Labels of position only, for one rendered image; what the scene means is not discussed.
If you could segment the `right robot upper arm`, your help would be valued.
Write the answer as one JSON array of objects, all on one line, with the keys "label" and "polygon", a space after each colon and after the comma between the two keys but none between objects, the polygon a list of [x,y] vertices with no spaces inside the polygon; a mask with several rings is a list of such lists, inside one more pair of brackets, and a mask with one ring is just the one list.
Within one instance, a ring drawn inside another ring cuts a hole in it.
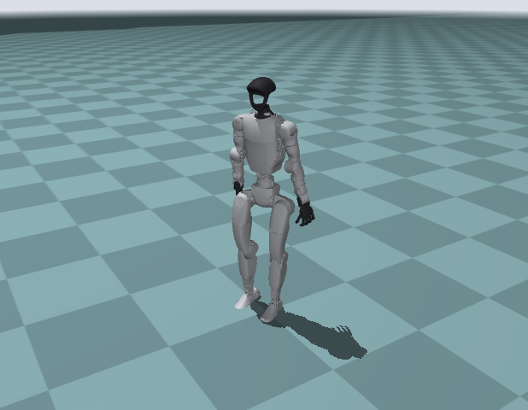
[{"label": "right robot upper arm", "polygon": [[246,157],[246,154],[244,152],[244,140],[243,140],[243,127],[242,127],[242,121],[246,114],[241,114],[236,116],[232,120],[232,126],[233,126],[233,141],[235,143],[235,147],[232,148],[230,152],[230,158],[234,161],[243,161]]}]

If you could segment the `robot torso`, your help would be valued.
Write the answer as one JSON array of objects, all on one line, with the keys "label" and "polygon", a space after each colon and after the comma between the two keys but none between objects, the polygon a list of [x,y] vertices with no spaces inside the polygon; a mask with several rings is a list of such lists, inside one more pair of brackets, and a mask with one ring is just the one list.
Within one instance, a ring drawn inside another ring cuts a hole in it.
[{"label": "robot torso", "polygon": [[260,207],[272,208],[274,196],[280,191],[272,174],[281,169],[285,160],[284,140],[278,135],[276,123],[284,119],[269,112],[264,115],[270,117],[256,119],[254,115],[258,112],[251,110],[242,121],[246,158],[250,170],[257,173],[257,182],[251,186],[251,201]]}]

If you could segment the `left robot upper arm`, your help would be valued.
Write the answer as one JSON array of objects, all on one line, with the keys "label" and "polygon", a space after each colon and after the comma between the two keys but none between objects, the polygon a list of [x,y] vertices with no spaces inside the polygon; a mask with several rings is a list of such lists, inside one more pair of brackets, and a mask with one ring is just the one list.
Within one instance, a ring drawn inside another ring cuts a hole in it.
[{"label": "left robot upper arm", "polygon": [[293,164],[296,161],[300,162],[299,146],[297,141],[297,127],[293,122],[288,120],[279,120],[276,123],[276,127],[278,135],[284,140],[285,151],[289,156],[289,160],[285,161],[285,171],[287,173],[294,173]]}]

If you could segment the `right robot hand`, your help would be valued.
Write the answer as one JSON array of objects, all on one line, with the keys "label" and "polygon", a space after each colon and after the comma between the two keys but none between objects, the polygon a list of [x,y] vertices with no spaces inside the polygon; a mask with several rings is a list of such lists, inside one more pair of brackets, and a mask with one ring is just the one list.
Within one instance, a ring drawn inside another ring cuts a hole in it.
[{"label": "right robot hand", "polygon": [[239,192],[243,191],[243,185],[240,186],[240,183],[239,183],[238,181],[235,181],[235,182],[234,182],[234,186],[233,186],[233,188],[234,188],[234,190],[236,190],[236,195],[237,195]]}]

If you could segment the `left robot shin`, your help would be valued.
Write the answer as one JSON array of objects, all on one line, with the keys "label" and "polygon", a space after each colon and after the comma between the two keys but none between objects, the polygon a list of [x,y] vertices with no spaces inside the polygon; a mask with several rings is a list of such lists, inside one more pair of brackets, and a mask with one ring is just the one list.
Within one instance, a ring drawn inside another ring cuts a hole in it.
[{"label": "left robot shin", "polygon": [[269,267],[269,285],[271,288],[271,303],[275,301],[275,306],[279,304],[280,291],[285,281],[285,274],[287,270],[286,262],[288,260],[288,253],[284,252],[284,258],[280,264],[272,260]]}]

